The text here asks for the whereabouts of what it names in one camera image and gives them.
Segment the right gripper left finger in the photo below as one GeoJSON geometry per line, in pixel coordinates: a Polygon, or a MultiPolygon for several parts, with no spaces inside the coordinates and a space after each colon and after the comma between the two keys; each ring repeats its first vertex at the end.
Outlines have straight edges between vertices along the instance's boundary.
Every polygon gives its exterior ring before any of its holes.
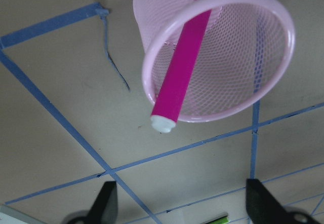
{"type": "Polygon", "coordinates": [[[106,181],[88,211],[67,215],[63,223],[116,223],[117,216],[117,184],[115,181],[106,181]]]}

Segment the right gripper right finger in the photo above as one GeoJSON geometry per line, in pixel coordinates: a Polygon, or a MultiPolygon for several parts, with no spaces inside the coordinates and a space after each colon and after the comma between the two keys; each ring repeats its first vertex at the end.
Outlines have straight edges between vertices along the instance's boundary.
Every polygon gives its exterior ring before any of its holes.
{"type": "Polygon", "coordinates": [[[258,179],[246,180],[246,212],[252,223],[319,223],[299,208],[284,208],[258,179]]]}

